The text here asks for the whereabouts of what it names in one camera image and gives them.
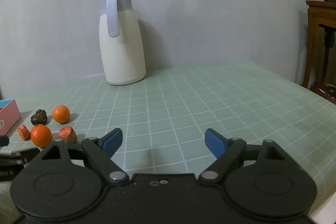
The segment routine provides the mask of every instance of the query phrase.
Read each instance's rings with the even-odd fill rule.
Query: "peeled orange segment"
[[[30,138],[30,132],[29,130],[26,128],[26,126],[21,125],[19,126],[19,128],[17,129],[17,131],[19,132],[20,137],[23,140],[28,140]]]
[[[72,127],[65,127],[58,133],[59,138],[66,143],[77,143],[77,135]]]

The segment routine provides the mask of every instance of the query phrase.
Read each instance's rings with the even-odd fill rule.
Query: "blue gripper pad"
[[[225,153],[228,140],[212,128],[206,130],[204,140],[207,148],[217,159]]]
[[[100,149],[110,158],[118,150],[123,142],[123,132],[120,128],[115,128],[110,133],[98,140]]]

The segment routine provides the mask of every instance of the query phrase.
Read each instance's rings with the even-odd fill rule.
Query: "white thermos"
[[[131,0],[100,0],[99,42],[107,82],[127,85],[145,77],[142,39]]]

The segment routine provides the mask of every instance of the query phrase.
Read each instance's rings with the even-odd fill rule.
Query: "orange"
[[[63,105],[55,107],[52,111],[52,117],[58,123],[66,123],[70,119],[70,110]]]
[[[41,148],[45,148],[53,139],[50,129],[42,124],[33,127],[30,134],[34,145]]]

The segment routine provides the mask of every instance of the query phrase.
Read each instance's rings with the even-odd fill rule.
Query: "table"
[[[308,38],[307,38],[307,60],[306,69],[304,72],[302,86],[307,88],[310,78],[310,71],[312,65],[312,49],[316,44],[316,40],[319,35],[319,26],[323,27],[326,31],[325,36],[325,62],[322,70],[322,82],[325,80],[327,64],[329,55],[329,48],[333,47],[334,43],[334,32],[336,29],[336,3],[317,1],[317,0],[307,0],[308,8]]]
[[[336,106],[250,62],[157,70],[127,86],[86,81],[15,99],[22,119],[9,132],[4,152],[32,147],[19,137],[17,127],[31,129],[36,109],[50,115],[64,104],[72,113],[67,126],[79,140],[122,129],[123,144],[112,160],[129,175],[199,175],[215,160],[204,145],[205,130],[213,128],[249,144],[275,140],[314,178],[315,207],[336,191]],[[63,127],[52,119],[47,126],[54,134]],[[0,223],[18,216],[9,186],[0,184]]]

